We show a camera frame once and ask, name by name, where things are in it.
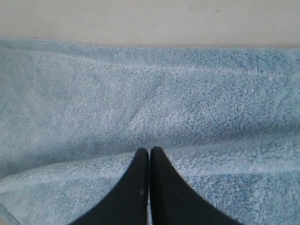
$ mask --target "white floor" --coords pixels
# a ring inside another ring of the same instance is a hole
[[[0,37],[300,47],[300,0],[0,0]]]

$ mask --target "fabric texture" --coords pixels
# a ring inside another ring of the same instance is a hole
[[[298,225],[300,50],[0,40],[0,216],[11,224],[67,225],[153,146],[227,215]]]

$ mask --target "light blue fabric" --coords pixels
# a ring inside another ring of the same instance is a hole
[[[0,40],[10,218],[67,225],[153,146],[240,222],[298,225],[300,50]]]

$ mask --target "light blue towel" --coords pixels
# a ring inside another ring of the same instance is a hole
[[[300,221],[300,50],[0,40],[0,216],[67,225],[139,147],[245,224]]]

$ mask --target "fleece blanket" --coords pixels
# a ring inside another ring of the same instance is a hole
[[[300,50],[0,40],[0,221],[67,225],[153,146],[227,215],[298,225]]]

